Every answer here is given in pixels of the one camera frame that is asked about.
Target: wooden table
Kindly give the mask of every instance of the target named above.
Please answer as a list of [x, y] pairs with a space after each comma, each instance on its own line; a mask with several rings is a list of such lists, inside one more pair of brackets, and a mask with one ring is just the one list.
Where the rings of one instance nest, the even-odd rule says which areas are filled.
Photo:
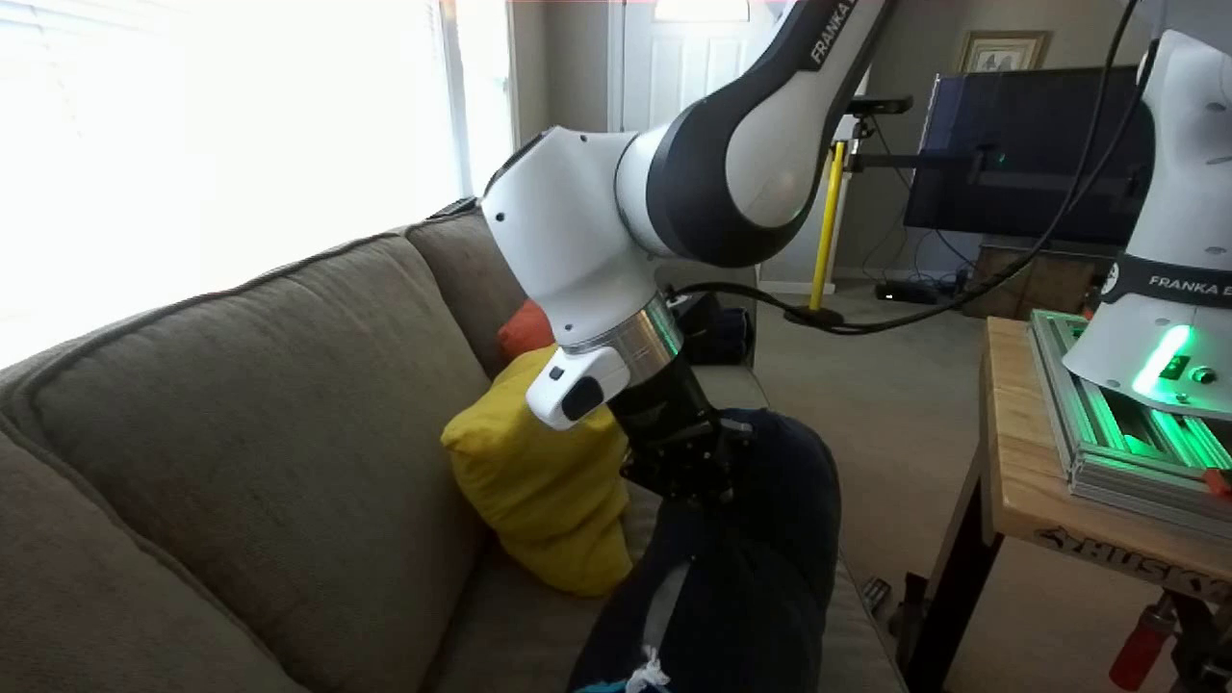
[[983, 435], [952, 521], [931, 607], [904, 666], [911, 693], [942, 687], [1002, 540], [1028, 540], [1164, 587], [1232, 600], [1232, 551], [1171, 522], [1079, 499], [1063, 481], [1055, 410], [1028, 323], [991, 318]]

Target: green light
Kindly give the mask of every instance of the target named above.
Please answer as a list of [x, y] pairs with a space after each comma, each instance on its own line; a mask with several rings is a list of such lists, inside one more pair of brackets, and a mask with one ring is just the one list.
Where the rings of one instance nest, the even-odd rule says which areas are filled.
[[1183, 346], [1190, 341], [1194, 328], [1190, 323], [1173, 323], [1171, 329], [1164, 329], [1156, 355], [1147, 356], [1147, 365], [1131, 376], [1131, 388], [1150, 395], [1158, 383], [1158, 373], [1183, 355]]

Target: monitor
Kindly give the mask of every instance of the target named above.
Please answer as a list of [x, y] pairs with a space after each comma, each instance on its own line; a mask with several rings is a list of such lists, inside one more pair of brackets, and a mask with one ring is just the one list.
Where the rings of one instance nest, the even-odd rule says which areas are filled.
[[[907, 227], [1041, 238], [1058, 210], [1096, 102], [1103, 68], [942, 71], [931, 86], [922, 152], [968, 164], [922, 164]], [[1065, 215], [1055, 242], [1124, 247], [1150, 186], [1150, 113], [1136, 101], [1136, 68], [1114, 68], [1090, 164], [1131, 122], [1103, 181]]]

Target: floor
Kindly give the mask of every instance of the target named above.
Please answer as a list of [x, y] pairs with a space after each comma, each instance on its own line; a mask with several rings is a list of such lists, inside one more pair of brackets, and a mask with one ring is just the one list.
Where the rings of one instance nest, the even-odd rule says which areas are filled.
[[[907, 311], [868, 287], [830, 296], [847, 318]], [[842, 474], [842, 560], [895, 584], [931, 572], [979, 435], [983, 318], [837, 338], [764, 308], [760, 376], [775, 409], [811, 424]], [[1104, 678], [1156, 587], [1028, 542], [1004, 542], [952, 666], [952, 693], [1114, 693]], [[1158, 661], [1145, 686], [1171, 687]]]

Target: window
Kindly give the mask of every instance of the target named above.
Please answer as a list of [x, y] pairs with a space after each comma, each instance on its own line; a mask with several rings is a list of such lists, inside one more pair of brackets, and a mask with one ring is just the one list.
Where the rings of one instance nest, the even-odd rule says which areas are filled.
[[512, 146], [476, 9], [0, 0], [0, 365], [472, 191]]

